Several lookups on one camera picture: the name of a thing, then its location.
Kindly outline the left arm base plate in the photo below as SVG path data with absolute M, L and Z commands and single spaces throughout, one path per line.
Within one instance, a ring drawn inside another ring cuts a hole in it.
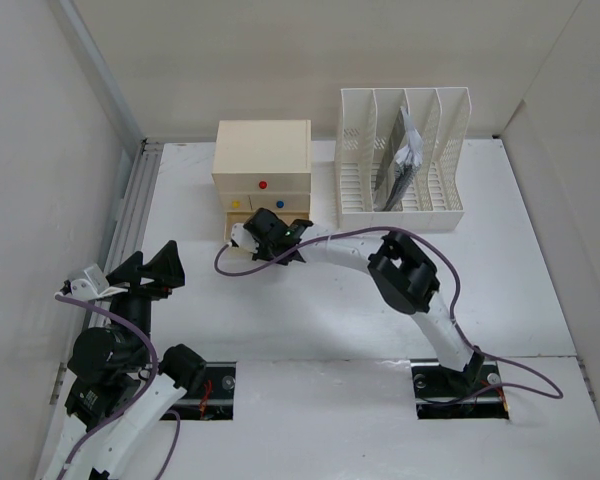
M 234 413 L 235 363 L 209 363 L 203 384 L 174 405 L 185 421 L 230 421 Z

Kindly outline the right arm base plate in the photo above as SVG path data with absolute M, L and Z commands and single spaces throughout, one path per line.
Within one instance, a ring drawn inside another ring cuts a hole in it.
M 496 362 L 487 361 L 470 386 L 458 377 L 458 372 L 436 361 L 412 362 L 411 373 L 419 420 L 509 419 L 501 387 L 477 395 L 481 389 L 500 383 Z

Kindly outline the grey setup guide booklet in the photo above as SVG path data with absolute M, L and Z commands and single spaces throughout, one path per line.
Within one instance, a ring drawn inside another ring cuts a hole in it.
M 405 106 L 398 110 L 376 179 L 373 184 L 375 211 L 397 208 L 423 164 L 423 139 Z

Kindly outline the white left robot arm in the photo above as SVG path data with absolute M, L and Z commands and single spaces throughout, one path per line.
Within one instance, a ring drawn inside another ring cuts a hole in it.
M 74 341 L 67 368 L 75 379 L 45 478 L 120 478 L 149 430 L 201 390 L 205 360 L 184 344 L 158 354 L 150 339 L 153 303 L 184 284 L 170 240 L 151 260 L 136 251 L 109 274 L 96 264 L 79 270 L 55 293 L 109 322 Z

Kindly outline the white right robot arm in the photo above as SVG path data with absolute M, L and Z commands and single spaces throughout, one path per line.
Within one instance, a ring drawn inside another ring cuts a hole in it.
M 408 234 L 333 233 L 302 219 L 287 225 L 261 208 L 234 224 L 231 241 L 253 260 L 329 263 L 370 275 L 385 303 L 410 316 L 427 338 L 450 394 L 465 396 L 479 385 L 484 357 L 462 339 L 440 294 L 436 265 Z

